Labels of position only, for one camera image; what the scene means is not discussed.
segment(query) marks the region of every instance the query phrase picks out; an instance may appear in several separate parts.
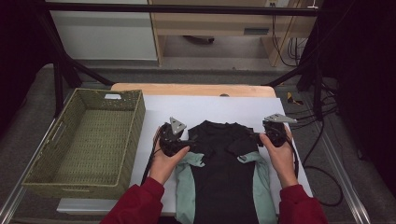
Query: red sleeve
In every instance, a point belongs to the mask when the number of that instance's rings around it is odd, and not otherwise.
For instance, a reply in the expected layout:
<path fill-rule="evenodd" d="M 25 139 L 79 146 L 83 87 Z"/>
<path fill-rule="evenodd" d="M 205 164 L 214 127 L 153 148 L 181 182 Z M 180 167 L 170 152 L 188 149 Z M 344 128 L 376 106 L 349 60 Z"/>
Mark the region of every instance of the red sleeve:
<path fill-rule="evenodd" d="M 280 199 L 280 223 L 328 223 L 318 200 L 308 197 L 303 186 L 294 185 L 282 189 L 280 191 Z"/>
<path fill-rule="evenodd" d="M 131 186 L 101 221 L 107 223 L 157 223 L 163 210 L 163 185 L 148 177 L 141 186 Z"/>

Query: floor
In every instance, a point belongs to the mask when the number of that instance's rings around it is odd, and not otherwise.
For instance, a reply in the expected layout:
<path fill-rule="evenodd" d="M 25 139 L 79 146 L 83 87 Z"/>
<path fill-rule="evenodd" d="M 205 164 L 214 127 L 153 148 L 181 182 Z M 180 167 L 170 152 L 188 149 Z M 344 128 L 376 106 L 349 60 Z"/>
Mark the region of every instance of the floor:
<path fill-rule="evenodd" d="M 224 37 L 216 36 L 213 44 L 183 36 L 168 38 L 165 48 L 163 66 L 131 65 L 118 69 L 97 68 L 98 73 L 116 82 L 161 82 L 161 83 L 213 83 L 213 84 L 247 84 L 260 85 L 287 73 L 292 67 L 280 64 L 271 67 L 261 41 L 256 37 Z M 287 52 L 282 55 L 285 61 L 293 64 Z M 15 115 L 8 132 L 0 139 L 0 202 L 5 202 L 19 180 L 26 164 L 31 159 L 36 147 L 50 126 L 54 113 L 53 72 L 50 68 L 42 69 L 30 89 L 26 102 Z M 86 84 L 92 83 L 88 77 L 81 76 Z M 318 138 L 315 119 L 310 117 L 309 102 L 313 98 L 312 91 L 297 92 L 296 82 L 299 77 L 286 81 L 276 87 L 276 95 L 282 101 L 287 115 L 300 119 L 297 125 L 290 125 L 294 141 L 301 161 L 305 159 L 309 149 Z M 332 86 L 334 80 L 326 78 L 325 82 Z M 295 101 L 289 102 L 290 92 Z M 374 166 L 369 161 L 358 157 L 358 149 L 350 138 L 342 115 L 338 113 L 336 103 L 330 92 L 322 93 L 323 111 L 329 113 L 324 120 L 324 132 L 328 136 L 342 161 L 354 189 L 367 210 L 371 223 L 396 223 L 396 200 L 387 190 Z M 325 153 L 323 135 L 310 154 L 306 165 L 318 167 L 330 176 L 334 176 L 332 167 Z M 339 204 L 342 196 L 336 182 L 317 169 L 306 169 L 306 174 L 314 192 L 323 204 L 322 208 L 330 223 L 356 223 L 345 199 Z M 97 223 L 101 217 L 69 216 L 55 212 L 59 200 L 42 199 L 27 191 L 23 197 L 14 223 Z M 39 220 L 22 218 L 40 218 Z M 44 222 L 45 219 L 57 221 Z"/>

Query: person's left hand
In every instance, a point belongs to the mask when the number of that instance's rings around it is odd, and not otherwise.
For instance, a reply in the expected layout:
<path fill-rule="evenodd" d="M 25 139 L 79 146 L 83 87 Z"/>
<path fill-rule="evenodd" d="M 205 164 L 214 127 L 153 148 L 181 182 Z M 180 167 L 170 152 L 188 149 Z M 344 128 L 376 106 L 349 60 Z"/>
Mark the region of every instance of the person's left hand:
<path fill-rule="evenodd" d="M 171 176 L 177 163 L 189 152 L 190 147 L 183 147 L 173 157 L 168 157 L 163 154 L 160 148 L 160 139 L 158 139 L 155 146 L 155 154 L 152 159 L 151 168 L 149 170 L 149 177 L 155 179 L 160 184 L 164 184 Z"/>

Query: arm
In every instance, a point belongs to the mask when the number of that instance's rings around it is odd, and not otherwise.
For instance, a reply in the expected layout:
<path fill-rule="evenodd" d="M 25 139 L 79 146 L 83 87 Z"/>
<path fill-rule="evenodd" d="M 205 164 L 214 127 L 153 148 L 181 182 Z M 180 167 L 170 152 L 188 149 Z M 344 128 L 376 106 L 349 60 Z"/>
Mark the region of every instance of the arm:
<path fill-rule="evenodd" d="M 131 186 L 105 216 L 101 224 L 157 223 L 163 209 L 161 203 L 164 192 L 163 184 L 189 149 L 189 147 L 184 147 L 175 156 L 167 157 L 161 151 L 157 141 L 146 182 L 140 187 Z"/>
<path fill-rule="evenodd" d="M 287 127 L 285 129 L 289 139 L 292 139 L 289 129 Z M 274 147 L 263 133 L 260 134 L 260 139 L 268 150 L 271 163 L 282 186 L 279 204 L 280 223 L 327 223 L 318 200 L 308 197 L 303 186 L 298 183 L 294 174 L 293 154 L 289 144 L 286 142 L 282 147 Z"/>

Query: basket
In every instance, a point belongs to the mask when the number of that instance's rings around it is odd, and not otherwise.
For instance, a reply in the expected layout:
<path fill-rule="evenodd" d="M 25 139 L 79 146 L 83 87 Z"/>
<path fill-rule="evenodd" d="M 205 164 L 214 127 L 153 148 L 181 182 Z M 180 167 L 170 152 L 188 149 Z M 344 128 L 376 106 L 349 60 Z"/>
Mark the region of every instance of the basket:
<path fill-rule="evenodd" d="M 142 91 L 75 89 L 22 185 L 43 197 L 118 199 L 145 112 Z"/>

